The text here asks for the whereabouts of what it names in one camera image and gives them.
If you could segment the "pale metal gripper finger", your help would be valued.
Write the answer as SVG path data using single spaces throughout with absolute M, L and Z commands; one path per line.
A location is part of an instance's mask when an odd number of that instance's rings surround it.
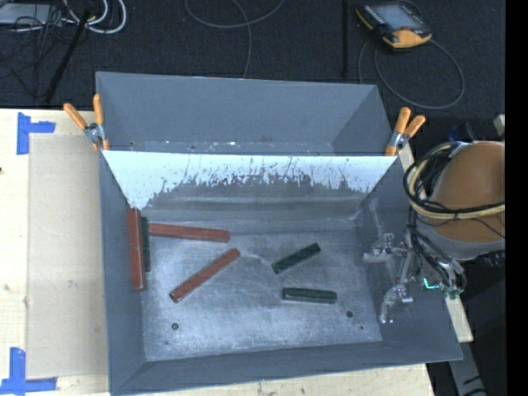
M 398 304 L 411 304 L 414 298 L 408 294 L 405 285 L 394 285 L 384 294 L 384 298 L 380 305 L 379 321 L 381 324 L 386 324 L 391 321 L 391 311 Z
M 394 244 L 393 233 L 383 233 L 377 238 L 368 252 L 362 255 L 362 261 L 376 264 L 389 261 L 392 257 L 406 257 L 408 247 L 404 242 Z

